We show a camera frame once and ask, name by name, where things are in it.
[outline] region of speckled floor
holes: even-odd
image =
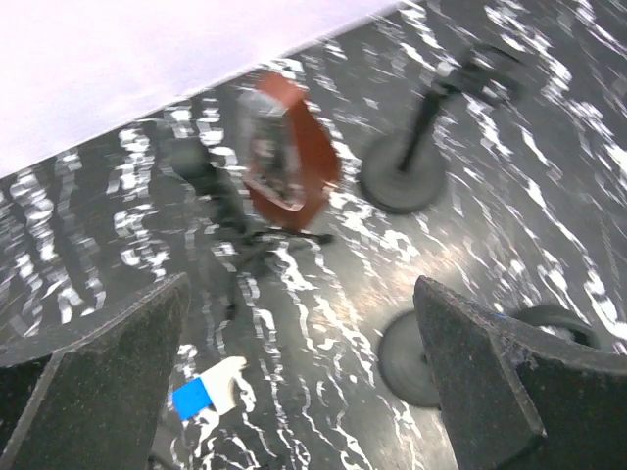
[[[342,159],[342,185],[313,227],[339,241],[281,244],[264,275],[245,279],[248,307],[231,322],[221,295],[232,246],[210,204],[166,174],[144,124],[4,178],[0,340],[186,271],[194,299],[172,382],[228,355],[250,363],[240,409],[201,413],[173,443],[181,468],[213,469],[455,469],[437,413],[392,397],[376,370],[380,332],[410,306],[419,274],[497,310],[560,302],[627,352],[625,8],[459,5],[407,4],[265,66],[308,86]],[[459,97],[425,150],[435,143],[449,160],[446,196],[413,216],[375,210],[356,188],[360,156],[405,125],[427,75],[475,39],[518,51],[525,99],[492,111]],[[159,116],[179,132],[195,121],[237,179],[235,100],[257,75]]]

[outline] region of blue label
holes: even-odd
[[[174,408],[181,420],[189,419],[201,409],[212,404],[209,393],[200,377],[183,385],[172,393]]]

